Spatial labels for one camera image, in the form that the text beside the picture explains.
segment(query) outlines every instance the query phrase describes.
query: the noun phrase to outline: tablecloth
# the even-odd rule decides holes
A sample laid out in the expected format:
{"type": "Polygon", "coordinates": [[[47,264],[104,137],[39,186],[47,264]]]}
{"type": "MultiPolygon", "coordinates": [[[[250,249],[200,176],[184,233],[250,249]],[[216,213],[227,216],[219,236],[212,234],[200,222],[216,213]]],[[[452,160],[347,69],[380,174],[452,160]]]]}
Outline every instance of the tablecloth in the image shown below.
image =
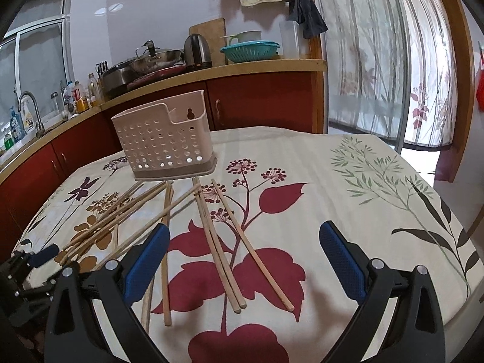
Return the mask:
{"type": "MultiPolygon", "coordinates": [[[[159,273],[149,326],[150,337],[170,361],[321,361],[357,308],[319,245],[319,226],[326,220],[333,220],[369,258],[381,258],[395,269],[425,265],[440,303],[447,355],[458,352],[466,340],[460,344],[452,340],[477,309],[484,267],[454,214],[397,153],[369,135],[313,135],[261,127],[211,135],[218,163],[210,176],[200,180],[247,308],[237,315],[227,304],[197,205],[187,199],[175,209],[170,224],[173,326],[164,326],[159,273]],[[220,183],[246,236],[294,304],[294,312],[284,309],[240,244],[209,185],[211,178],[220,183]]],[[[134,182],[122,152],[80,168],[37,213],[18,248],[64,246],[134,182]]],[[[154,184],[145,183],[138,193],[154,184]]],[[[190,179],[176,180],[174,199],[191,186],[190,179]]],[[[164,194],[158,195],[122,223],[119,243],[160,212],[163,202],[164,194]]],[[[112,245],[111,235],[98,241],[81,260],[81,270],[92,269],[112,245]]],[[[51,261],[34,270],[29,281],[40,285],[58,269],[51,261]]],[[[132,308],[139,316],[141,302],[132,308]]],[[[102,308],[96,309],[108,343],[125,358],[102,308]]],[[[390,318],[389,309],[365,357],[377,352],[390,318]]]]}

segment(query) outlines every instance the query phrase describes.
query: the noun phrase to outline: wooden cutting board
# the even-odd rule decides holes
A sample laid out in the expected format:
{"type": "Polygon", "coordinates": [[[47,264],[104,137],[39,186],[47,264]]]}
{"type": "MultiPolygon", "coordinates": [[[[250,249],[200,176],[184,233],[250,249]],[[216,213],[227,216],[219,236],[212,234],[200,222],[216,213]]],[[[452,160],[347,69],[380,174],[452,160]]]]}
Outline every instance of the wooden cutting board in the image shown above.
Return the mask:
{"type": "Polygon", "coordinates": [[[212,65],[219,67],[226,65],[225,54],[220,52],[220,48],[226,45],[225,39],[221,38],[227,35],[225,31],[225,19],[214,19],[190,27],[190,35],[200,34],[204,36],[209,44],[212,65]]]}

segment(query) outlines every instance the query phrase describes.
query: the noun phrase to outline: floral curtain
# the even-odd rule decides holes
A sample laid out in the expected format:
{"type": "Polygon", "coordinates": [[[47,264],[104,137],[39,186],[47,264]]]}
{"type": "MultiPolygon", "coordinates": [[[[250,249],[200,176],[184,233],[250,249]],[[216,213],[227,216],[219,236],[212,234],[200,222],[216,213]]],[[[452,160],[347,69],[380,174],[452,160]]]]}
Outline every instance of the floral curtain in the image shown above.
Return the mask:
{"type": "Polygon", "coordinates": [[[329,31],[329,121],[396,143],[404,122],[407,53],[398,0],[321,0],[329,31]]]}
{"type": "Polygon", "coordinates": [[[403,0],[411,50],[410,111],[404,147],[443,149],[456,122],[456,63],[441,0],[403,0]]]}

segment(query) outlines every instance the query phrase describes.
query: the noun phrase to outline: cabinet door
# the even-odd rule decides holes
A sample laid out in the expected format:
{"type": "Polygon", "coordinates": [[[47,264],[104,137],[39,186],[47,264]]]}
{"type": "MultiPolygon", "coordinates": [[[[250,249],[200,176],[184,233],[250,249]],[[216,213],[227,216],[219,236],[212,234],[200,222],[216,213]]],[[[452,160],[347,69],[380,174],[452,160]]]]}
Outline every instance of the cabinet door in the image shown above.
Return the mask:
{"type": "MultiPolygon", "coordinates": [[[[194,83],[187,83],[182,84],[181,86],[170,87],[164,90],[155,91],[151,94],[146,94],[135,98],[134,100],[127,101],[125,103],[121,103],[119,105],[113,106],[112,108],[106,109],[104,114],[106,118],[110,121],[111,117],[117,115],[118,113],[124,112],[127,109],[134,108],[136,106],[144,105],[146,103],[150,103],[156,100],[162,100],[163,98],[168,98],[169,96],[180,95],[184,93],[190,93],[192,91],[203,90],[205,92],[205,108],[207,109],[207,117],[209,121],[210,130],[214,129],[214,125],[212,123],[212,115],[210,111],[210,103],[208,98],[207,86],[205,82],[194,82],[194,83]]],[[[112,122],[110,121],[110,127],[112,127],[113,133],[116,135],[116,130],[112,122]]]]}
{"type": "Polygon", "coordinates": [[[70,176],[81,166],[121,150],[102,113],[68,129],[52,141],[62,169],[70,176]]]}
{"type": "Polygon", "coordinates": [[[215,129],[268,126],[311,132],[310,72],[271,72],[207,81],[215,129]]]}
{"type": "Polygon", "coordinates": [[[2,221],[2,228],[0,229],[0,263],[10,257],[15,243],[22,235],[22,231],[3,203],[0,203],[0,220],[2,221]]]}
{"type": "Polygon", "coordinates": [[[66,176],[48,144],[21,164],[0,186],[3,202],[21,230],[66,176]]]}

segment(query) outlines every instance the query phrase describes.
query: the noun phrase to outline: teal colander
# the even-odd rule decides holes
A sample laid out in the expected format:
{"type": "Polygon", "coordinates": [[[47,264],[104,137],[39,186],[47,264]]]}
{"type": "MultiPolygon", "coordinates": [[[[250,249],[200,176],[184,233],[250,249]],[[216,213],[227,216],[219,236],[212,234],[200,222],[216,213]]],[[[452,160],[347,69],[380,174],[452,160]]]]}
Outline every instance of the teal colander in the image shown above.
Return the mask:
{"type": "Polygon", "coordinates": [[[247,41],[224,46],[220,52],[234,63],[269,60],[277,52],[280,45],[272,41],[247,41]]]}

